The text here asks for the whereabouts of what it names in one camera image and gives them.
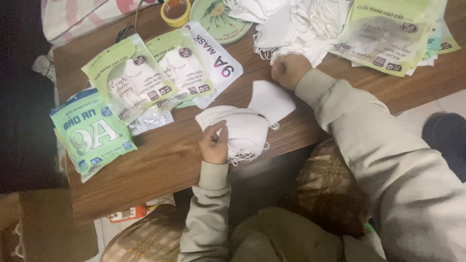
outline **yellow tape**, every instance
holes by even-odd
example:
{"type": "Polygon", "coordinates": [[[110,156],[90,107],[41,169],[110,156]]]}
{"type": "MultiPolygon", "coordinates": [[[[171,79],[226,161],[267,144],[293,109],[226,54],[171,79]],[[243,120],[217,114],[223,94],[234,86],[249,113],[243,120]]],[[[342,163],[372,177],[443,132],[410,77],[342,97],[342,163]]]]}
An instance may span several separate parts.
{"type": "Polygon", "coordinates": [[[165,23],[171,27],[180,27],[187,22],[189,22],[189,12],[191,11],[191,3],[189,0],[167,0],[165,3],[162,5],[162,8],[160,9],[160,15],[164,19],[165,23]],[[185,13],[180,16],[179,18],[171,19],[168,18],[165,15],[165,9],[168,11],[170,8],[174,8],[177,5],[182,5],[182,2],[186,4],[186,11],[185,13]]]}

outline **floor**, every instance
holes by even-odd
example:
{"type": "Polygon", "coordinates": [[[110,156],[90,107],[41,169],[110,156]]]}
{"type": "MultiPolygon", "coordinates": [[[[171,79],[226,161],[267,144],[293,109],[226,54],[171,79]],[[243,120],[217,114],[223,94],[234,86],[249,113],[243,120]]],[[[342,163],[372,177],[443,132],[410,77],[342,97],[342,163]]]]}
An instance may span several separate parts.
{"type": "MultiPolygon", "coordinates": [[[[455,112],[466,117],[466,90],[403,112],[397,116],[397,119],[410,132],[421,136],[426,119],[431,114],[441,111],[455,112]]],[[[230,215],[232,218],[234,217],[231,219],[231,223],[237,224],[256,210],[274,205],[288,189],[293,187],[295,176],[311,150],[312,147],[303,148],[280,156],[279,160],[275,158],[259,162],[229,174],[232,186],[230,215]],[[282,161],[287,161],[290,165],[283,169],[278,165],[282,161]],[[251,203],[251,199],[260,199],[261,201],[251,203]]],[[[134,222],[111,224],[108,218],[94,221],[100,253],[88,261],[99,261],[103,248],[116,234],[132,223],[134,222]]]]}

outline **human hand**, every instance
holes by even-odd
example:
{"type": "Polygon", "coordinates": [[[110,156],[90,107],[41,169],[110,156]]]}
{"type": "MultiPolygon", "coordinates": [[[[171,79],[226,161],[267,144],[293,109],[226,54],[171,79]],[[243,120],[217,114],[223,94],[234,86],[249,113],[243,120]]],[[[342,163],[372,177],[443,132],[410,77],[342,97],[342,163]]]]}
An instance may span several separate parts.
{"type": "Polygon", "coordinates": [[[228,158],[228,127],[226,120],[208,126],[199,140],[202,160],[212,164],[224,164],[228,158]]]}
{"type": "Polygon", "coordinates": [[[301,78],[312,69],[309,60],[298,54],[279,56],[272,66],[272,78],[288,90],[294,90],[301,78]]]}

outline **green plate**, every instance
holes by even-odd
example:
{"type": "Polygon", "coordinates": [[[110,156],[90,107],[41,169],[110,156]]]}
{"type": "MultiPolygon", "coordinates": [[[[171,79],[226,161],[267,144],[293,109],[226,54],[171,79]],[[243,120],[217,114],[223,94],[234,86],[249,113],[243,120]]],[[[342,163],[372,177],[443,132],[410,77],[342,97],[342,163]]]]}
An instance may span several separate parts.
{"type": "Polygon", "coordinates": [[[252,22],[229,17],[230,8],[223,0],[195,0],[189,19],[198,21],[221,45],[227,45],[243,37],[252,22]]]}

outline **tile floor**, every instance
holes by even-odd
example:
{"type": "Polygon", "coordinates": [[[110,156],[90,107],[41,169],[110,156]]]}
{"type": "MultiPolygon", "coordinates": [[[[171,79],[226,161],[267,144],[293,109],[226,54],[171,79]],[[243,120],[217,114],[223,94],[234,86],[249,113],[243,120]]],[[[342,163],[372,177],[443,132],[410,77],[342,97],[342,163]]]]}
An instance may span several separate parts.
{"type": "MultiPolygon", "coordinates": [[[[416,135],[421,136],[422,127],[426,119],[431,114],[435,112],[440,112],[440,111],[455,112],[455,113],[462,115],[463,117],[466,117],[466,90],[460,91],[458,93],[449,95],[442,99],[432,101],[430,103],[427,103],[419,107],[413,108],[411,110],[405,111],[399,116],[397,116],[397,119],[409,131],[411,131],[412,133],[416,135]]],[[[302,159],[295,157],[293,153],[291,153],[289,156],[285,156],[285,158],[288,158],[288,161],[291,160],[291,161],[295,161],[296,163],[302,161],[302,159]]],[[[270,192],[273,191],[271,190],[271,188],[273,187],[272,184],[278,184],[278,185],[281,184],[281,185],[285,185],[285,187],[291,186],[293,177],[288,177],[288,178],[280,177],[279,175],[283,173],[282,171],[277,172],[276,179],[266,179],[268,183],[261,182],[259,185],[257,181],[258,180],[264,181],[264,179],[263,180],[260,179],[261,175],[264,172],[260,172],[259,174],[254,175],[256,174],[254,171],[258,171],[258,170],[263,171],[264,165],[273,166],[274,162],[276,163],[276,161],[257,163],[257,165],[251,165],[245,168],[244,170],[241,170],[241,172],[232,173],[231,174],[232,177],[230,181],[232,184],[232,187],[238,188],[238,190],[243,191],[242,193],[232,194],[232,202],[234,202],[235,199],[240,195],[242,196],[241,197],[242,199],[245,199],[246,195],[249,195],[249,197],[255,198],[254,196],[258,195],[259,187],[264,188],[265,189],[264,192],[267,192],[267,194],[270,195],[270,192]]],[[[277,195],[282,193],[282,191],[283,191],[283,188],[277,189],[276,190],[277,195]]],[[[270,205],[270,203],[272,203],[274,200],[277,200],[278,197],[269,196],[265,198],[267,199],[267,201],[264,201],[263,203],[258,203],[257,207],[266,207],[270,205]]],[[[239,200],[239,203],[237,205],[232,205],[231,211],[234,212],[235,210],[237,210],[239,213],[238,217],[246,216],[248,211],[245,211],[245,207],[247,206],[250,206],[250,203],[241,202],[239,200]]],[[[98,236],[99,254],[96,257],[88,260],[88,262],[98,262],[104,247],[112,240],[112,238],[116,234],[118,234],[121,230],[125,229],[132,223],[134,223],[134,221],[126,221],[126,222],[121,222],[118,224],[111,224],[108,218],[101,218],[101,219],[94,221],[94,225],[96,227],[96,232],[98,236]]]]}

